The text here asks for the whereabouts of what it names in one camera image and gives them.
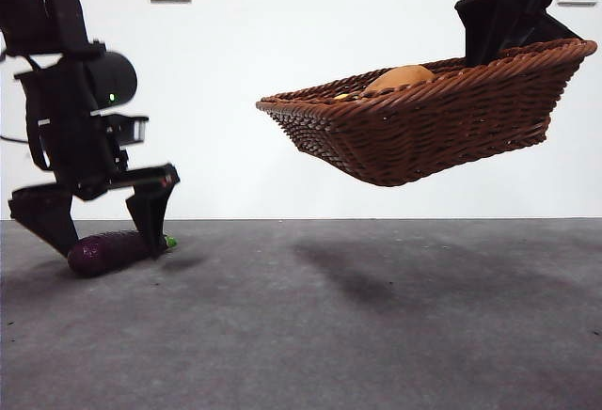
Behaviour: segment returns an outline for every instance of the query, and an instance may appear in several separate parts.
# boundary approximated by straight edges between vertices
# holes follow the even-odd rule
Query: cable
[[[7,142],[14,142],[15,144],[29,144],[26,140],[23,139],[15,139],[14,137],[6,137],[5,135],[0,135],[0,139],[5,140]]]

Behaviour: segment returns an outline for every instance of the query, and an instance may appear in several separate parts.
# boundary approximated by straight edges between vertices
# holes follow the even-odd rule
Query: wicker basket
[[[550,112],[593,41],[505,50],[488,65],[422,64],[436,78],[360,95],[390,69],[263,98],[303,152],[362,181],[398,186],[446,168],[543,142]],[[349,94],[343,100],[334,97]]]

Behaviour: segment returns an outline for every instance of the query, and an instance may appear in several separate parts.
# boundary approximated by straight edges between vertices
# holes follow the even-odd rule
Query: basket rim
[[[592,55],[597,49],[597,44],[592,40],[584,39],[558,39],[548,42],[537,42],[524,47],[515,47],[503,50],[498,59],[486,65],[460,70],[444,71],[435,79],[421,81],[413,85],[404,85],[387,88],[378,92],[366,93],[358,98],[360,91],[350,93],[345,99],[335,100],[334,97],[303,99],[313,91],[325,90],[329,87],[339,87],[352,80],[364,79],[371,74],[382,74],[393,68],[385,68],[368,73],[353,75],[351,77],[332,81],[320,86],[308,87],[294,92],[278,93],[272,97],[262,98],[257,102],[257,108],[264,112],[281,114],[303,113],[304,116],[323,117],[339,114],[340,111],[359,109],[384,103],[391,100],[396,103],[411,103],[427,101],[433,97],[443,97],[457,93],[467,87],[475,87],[500,79],[508,79],[519,74],[552,68],[567,62],[581,61],[587,55]],[[421,64],[426,68],[458,67],[465,63],[465,59],[453,58]]]

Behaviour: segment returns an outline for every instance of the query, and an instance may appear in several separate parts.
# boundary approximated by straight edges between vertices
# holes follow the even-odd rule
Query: purple eggplant
[[[165,237],[166,249],[176,240]],[[79,276],[101,276],[151,255],[137,231],[111,231],[80,239],[69,252],[67,263]]]

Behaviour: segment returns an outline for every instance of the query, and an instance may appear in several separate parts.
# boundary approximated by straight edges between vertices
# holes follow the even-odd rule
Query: food item in basket
[[[176,245],[165,236],[164,249]],[[113,231],[80,239],[69,252],[69,267],[79,276],[100,276],[144,260],[151,253],[137,231]]]
[[[387,71],[372,81],[363,93],[378,92],[386,88],[395,88],[408,84],[416,84],[420,81],[429,81],[435,75],[422,65],[406,65]]]

